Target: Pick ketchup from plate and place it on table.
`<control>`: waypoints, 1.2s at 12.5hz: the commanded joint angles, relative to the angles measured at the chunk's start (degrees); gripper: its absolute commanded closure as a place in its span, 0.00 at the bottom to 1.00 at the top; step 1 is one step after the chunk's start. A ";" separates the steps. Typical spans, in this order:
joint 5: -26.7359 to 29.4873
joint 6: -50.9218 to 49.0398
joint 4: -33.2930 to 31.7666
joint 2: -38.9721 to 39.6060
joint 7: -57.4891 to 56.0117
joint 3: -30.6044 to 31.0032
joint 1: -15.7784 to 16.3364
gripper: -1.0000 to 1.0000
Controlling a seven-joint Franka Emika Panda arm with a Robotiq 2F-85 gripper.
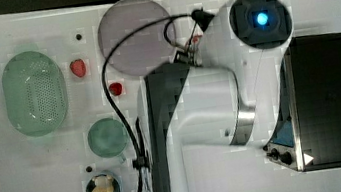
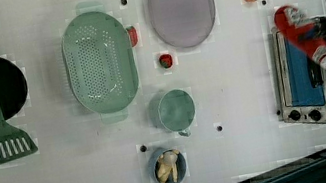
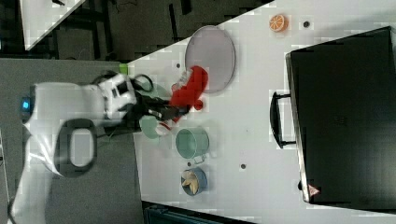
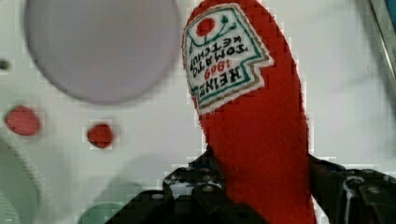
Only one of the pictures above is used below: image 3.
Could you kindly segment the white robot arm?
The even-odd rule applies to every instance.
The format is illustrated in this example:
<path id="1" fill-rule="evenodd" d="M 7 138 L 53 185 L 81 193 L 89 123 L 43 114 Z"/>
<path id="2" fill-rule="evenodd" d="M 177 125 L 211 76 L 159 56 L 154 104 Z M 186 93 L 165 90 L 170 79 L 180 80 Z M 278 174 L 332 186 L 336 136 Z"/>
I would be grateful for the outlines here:
<path id="1" fill-rule="evenodd" d="M 97 157 L 98 127 L 117 127 L 144 116 L 165 121 L 189 112 L 185 105 L 142 95 L 143 89 L 136 78 L 112 71 L 86 85 L 36 83 L 22 101 L 22 125 L 28 138 L 7 224 L 46 223 L 52 178 L 79 177 L 91 170 Z"/>

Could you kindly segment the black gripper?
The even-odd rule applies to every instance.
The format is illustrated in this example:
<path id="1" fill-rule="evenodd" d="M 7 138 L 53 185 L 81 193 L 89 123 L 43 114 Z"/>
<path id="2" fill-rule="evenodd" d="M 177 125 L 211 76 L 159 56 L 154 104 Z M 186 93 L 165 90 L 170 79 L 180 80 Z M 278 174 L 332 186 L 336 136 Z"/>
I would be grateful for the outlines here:
<path id="1" fill-rule="evenodd" d="M 144 116 L 152 116 L 156 120 L 165 121 L 188 114 L 191 110 L 189 105 L 175 106 L 169 105 L 167 100 L 159 97 L 150 97 L 138 93 L 137 102 L 134 105 L 127 105 L 124 118 L 130 120 L 141 120 Z"/>

